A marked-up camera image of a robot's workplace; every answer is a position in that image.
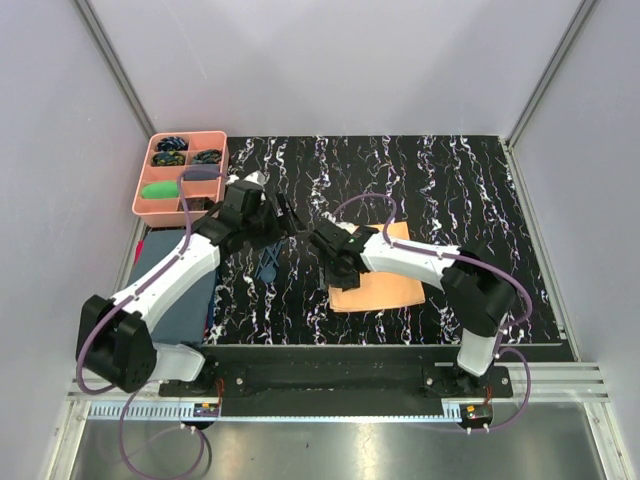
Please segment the peach cloth napkin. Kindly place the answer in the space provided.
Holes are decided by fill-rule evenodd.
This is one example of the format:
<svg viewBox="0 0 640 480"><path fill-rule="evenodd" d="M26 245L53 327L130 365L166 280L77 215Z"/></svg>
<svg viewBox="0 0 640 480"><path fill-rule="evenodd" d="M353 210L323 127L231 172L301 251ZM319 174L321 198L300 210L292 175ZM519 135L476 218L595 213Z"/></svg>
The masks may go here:
<svg viewBox="0 0 640 480"><path fill-rule="evenodd" d="M424 304L420 281L391 273L360 273L359 286L329 287L329 307L337 313L358 313L399 309Z"/></svg>

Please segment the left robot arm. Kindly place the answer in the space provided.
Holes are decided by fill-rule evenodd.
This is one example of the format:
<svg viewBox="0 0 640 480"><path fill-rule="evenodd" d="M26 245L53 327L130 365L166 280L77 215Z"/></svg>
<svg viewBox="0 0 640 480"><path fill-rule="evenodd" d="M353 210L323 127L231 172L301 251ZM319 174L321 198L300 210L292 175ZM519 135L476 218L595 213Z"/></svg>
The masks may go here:
<svg viewBox="0 0 640 480"><path fill-rule="evenodd" d="M82 306L76 351L76 380L89 370L109 389L133 393L154 381L181 381L196 396L215 386L216 372L195 347L164 344L152 333L164 314L202 277L230 255L250 246L269 247L303 232L282 193L269 198L262 186L237 180L225 197L197 220L188 220L178 245L158 264L109 298L90 297Z"/></svg>

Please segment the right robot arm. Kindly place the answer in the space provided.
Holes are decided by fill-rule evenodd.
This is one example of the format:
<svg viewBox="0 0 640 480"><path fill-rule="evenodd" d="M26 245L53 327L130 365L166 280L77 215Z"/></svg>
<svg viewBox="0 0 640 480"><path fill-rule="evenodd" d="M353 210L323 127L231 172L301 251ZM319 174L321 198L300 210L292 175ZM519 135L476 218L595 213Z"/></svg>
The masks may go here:
<svg viewBox="0 0 640 480"><path fill-rule="evenodd" d="M517 289L503 272L483 261L482 244L428 245L368 226L348 230L330 220L320 222L310 241L330 287L353 290L360 286L360 274L388 273L444 292L463 328L455 387L470 397L488 387L499 328L517 299Z"/></svg>

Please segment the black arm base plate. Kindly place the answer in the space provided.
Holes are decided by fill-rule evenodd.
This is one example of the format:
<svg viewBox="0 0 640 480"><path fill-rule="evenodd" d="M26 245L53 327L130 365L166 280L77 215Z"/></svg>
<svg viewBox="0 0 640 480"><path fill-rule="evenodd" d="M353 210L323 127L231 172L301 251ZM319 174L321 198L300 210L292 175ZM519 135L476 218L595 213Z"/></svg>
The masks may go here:
<svg viewBox="0 0 640 480"><path fill-rule="evenodd" d="M457 347L207 346L204 367L191 383L171 381L162 397L247 398L263 391L406 390L429 398L513 396L508 369L492 367L473 379L455 363Z"/></svg>

